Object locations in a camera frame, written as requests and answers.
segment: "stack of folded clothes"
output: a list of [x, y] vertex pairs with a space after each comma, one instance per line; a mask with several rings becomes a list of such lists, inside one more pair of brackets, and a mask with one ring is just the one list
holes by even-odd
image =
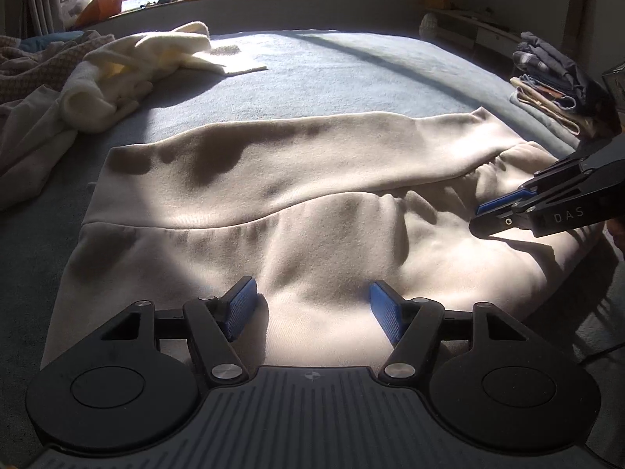
[[523, 75], [510, 80], [513, 102], [553, 118], [580, 141], [611, 137], [621, 131], [614, 101], [573, 60], [529, 32], [513, 54]]

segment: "white wall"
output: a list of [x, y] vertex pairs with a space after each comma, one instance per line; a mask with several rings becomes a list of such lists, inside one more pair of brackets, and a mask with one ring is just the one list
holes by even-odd
[[625, 0], [588, 0], [580, 64], [595, 79], [625, 61]]

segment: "folded clothes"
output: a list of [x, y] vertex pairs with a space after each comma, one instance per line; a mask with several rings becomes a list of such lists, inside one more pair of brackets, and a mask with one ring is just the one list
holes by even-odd
[[549, 100], [531, 86], [523, 83], [518, 77], [513, 77], [510, 83], [517, 88], [519, 101], [540, 109], [545, 114], [563, 124], [574, 136], [583, 134], [583, 137], [592, 139], [599, 134], [599, 125], [595, 124], [592, 118], [581, 116], [573, 112], [563, 111], [552, 100]]
[[555, 105], [557, 105], [563, 111], [575, 111], [577, 107], [577, 102], [575, 97], [571, 97], [569, 95], [565, 95], [564, 93], [552, 88], [548, 84], [545, 84], [530, 75], [524, 73], [519, 76], [519, 79], [523, 81], [526, 85], [532, 87], [538, 93], [543, 95], [545, 98], [551, 100]]
[[556, 118], [549, 116], [546, 112], [541, 111], [536, 106], [523, 102], [519, 99], [519, 92], [514, 91], [510, 95], [510, 103], [523, 109], [536, 120], [540, 121], [554, 136], [561, 139], [573, 149], [579, 147], [579, 138], [571, 133], [571, 131], [560, 123]]
[[599, 83], [592, 80], [579, 65], [548, 42], [525, 32], [518, 51], [512, 55], [517, 68], [538, 81], [576, 100], [576, 112], [596, 117], [616, 135], [621, 125], [614, 101]]

